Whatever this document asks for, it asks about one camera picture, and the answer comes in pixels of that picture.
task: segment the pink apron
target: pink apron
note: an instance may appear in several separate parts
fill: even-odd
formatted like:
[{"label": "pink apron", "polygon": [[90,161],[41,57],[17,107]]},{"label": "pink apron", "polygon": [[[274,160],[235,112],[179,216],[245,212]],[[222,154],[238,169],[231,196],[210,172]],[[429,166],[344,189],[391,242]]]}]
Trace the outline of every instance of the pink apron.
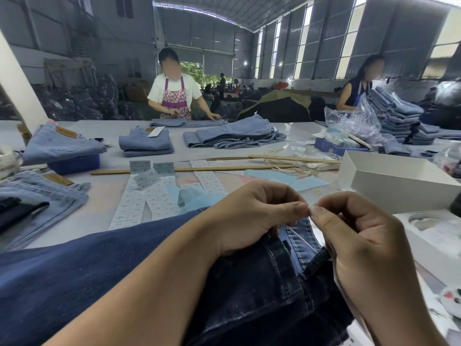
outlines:
[{"label": "pink apron", "polygon": [[168,79],[165,80],[165,91],[163,91],[162,105],[166,108],[176,108],[179,115],[160,114],[160,119],[177,119],[183,117],[187,121],[192,120],[189,108],[187,107],[187,91],[184,88],[184,80],[181,77],[181,91],[168,91]]}]

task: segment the white cardboard box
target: white cardboard box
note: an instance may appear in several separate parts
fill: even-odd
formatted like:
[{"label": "white cardboard box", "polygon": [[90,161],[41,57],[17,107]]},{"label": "white cardboard box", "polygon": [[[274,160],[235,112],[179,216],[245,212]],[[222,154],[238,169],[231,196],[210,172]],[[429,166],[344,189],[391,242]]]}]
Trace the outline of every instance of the white cardboard box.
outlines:
[{"label": "white cardboard box", "polygon": [[443,284],[461,287],[461,219],[448,210],[396,214],[416,262]]},{"label": "white cardboard box", "polygon": [[391,214],[447,209],[461,185],[425,159],[346,151],[338,182]]}]

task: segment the woman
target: woman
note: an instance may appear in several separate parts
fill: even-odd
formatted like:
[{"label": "woman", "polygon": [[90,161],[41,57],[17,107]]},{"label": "woman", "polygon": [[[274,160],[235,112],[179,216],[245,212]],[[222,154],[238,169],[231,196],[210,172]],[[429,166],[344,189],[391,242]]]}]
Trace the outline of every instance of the woman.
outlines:
[{"label": "woman", "polygon": [[336,251],[338,278],[375,344],[448,346],[425,306],[395,217],[354,192],[309,207],[289,186],[264,181],[246,184],[178,228],[44,345],[179,346],[217,258],[306,216]]},{"label": "woman", "polygon": [[336,104],[337,110],[355,110],[363,93],[373,87],[373,80],[378,79],[384,69],[384,57],[373,54],[368,57],[356,77],[349,80],[343,87]]},{"label": "woman", "polygon": [[194,78],[181,72],[179,57],[172,48],[166,47],[161,50],[158,61],[164,73],[155,78],[147,99],[153,109],[162,112],[160,118],[182,117],[187,121],[192,120],[190,104],[193,99],[197,100],[209,119],[221,118],[219,114],[210,111]]}]

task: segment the blue plastic crate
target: blue plastic crate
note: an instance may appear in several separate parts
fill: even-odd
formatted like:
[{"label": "blue plastic crate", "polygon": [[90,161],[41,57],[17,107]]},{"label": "blue plastic crate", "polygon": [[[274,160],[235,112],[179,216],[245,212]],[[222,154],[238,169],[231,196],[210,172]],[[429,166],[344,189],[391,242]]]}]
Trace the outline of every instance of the blue plastic crate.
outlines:
[{"label": "blue plastic crate", "polygon": [[315,138],[314,147],[325,153],[333,153],[336,155],[343,156],[346,150],[354,150],[358,152],[368,152],[368,148],[343,148],[338,147],[337,145],[327,141],[324,138],[317,137]]},{"label": "blue plastic crate", "polygon": [[99,154],[53,161],[48,163],[48,166],[51,170],[60,175],[96,170],[100,167]]}]

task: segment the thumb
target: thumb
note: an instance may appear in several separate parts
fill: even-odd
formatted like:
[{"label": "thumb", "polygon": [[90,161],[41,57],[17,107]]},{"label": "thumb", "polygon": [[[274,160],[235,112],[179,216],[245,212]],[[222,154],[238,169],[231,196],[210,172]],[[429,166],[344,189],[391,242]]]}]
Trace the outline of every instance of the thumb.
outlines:
[{"label": "thumb", "polygon": [[337,253],[349,250],[353,245],[366,240],[349,227],[338,215],[320,206],[312,206],[311,220],[333,244]]},{"label": "thumb", "polygon": [[265,204],[270,227],[284,223],[294,223],[299,219],[308,217],[310,214],[309,205],[303,202],[285,204]]}]

